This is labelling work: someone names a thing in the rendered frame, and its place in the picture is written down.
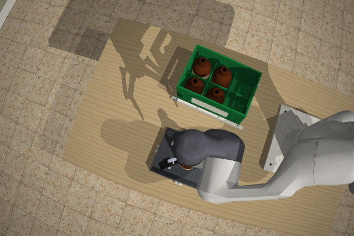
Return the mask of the green plastic bottle crate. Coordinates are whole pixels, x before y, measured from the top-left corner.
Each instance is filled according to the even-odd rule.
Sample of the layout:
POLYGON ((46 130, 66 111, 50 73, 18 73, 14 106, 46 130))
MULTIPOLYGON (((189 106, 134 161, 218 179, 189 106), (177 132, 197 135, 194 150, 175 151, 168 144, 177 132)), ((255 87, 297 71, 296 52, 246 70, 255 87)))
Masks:
POLYGON ((177 98, 216 114, 224 119, 230 120, 236 124, 240 124, 240 122, 246 118, 257 87, 257 77, 253 68, 196 44, 186 68, 176 86, 176 89, 177 98), (211 63, 211 72, 207 80, 192 74, 192 65, 194 61, 200 57, 208 59, 211 63), (232 74, 231 82, 227 88, 211 82, 215 67, 217 69, 217 67, 220 66, 227 67, 232 74), (222 89, 225 94, 223 104, 206 98, 206 92, 204 93, 204 91, 202 95, 200 95, 186 89, 185 83, 191 77, 200 78, 204 83, 204 91, 207 86, 206 92, 212 87, 222 89), (248 105, 246 105, 246 103, 248 105))

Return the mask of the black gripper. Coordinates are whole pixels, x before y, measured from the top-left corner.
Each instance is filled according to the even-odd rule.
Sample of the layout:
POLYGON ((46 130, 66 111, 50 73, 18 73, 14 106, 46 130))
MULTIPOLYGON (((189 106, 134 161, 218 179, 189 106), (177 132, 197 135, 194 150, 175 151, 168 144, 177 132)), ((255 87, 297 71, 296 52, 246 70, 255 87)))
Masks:
POLYGON ((166 159, 163 159, 163 161, 159 162, 159 167, 161 170, 165 169, 165 168, 171 168, 171 166, 175 165, 175 164, 180 164, 176 158, 173 157, 167 157, 166 159))

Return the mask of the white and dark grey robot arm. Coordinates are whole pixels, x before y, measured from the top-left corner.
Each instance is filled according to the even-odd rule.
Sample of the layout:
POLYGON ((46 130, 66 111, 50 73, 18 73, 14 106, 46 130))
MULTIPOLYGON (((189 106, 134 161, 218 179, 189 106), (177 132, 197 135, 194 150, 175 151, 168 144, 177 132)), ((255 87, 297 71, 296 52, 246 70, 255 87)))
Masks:
POLYGON ((276 200, 315 185, 348 184, 354 195, 354 113, 338 112, 302 128, 285 135, 283 161, 266 183, 255 185, 238 186, 245 144, 235 133, 188 129, 171 145, 179 163, 202 169, 196 189, 211 203, 276 200))

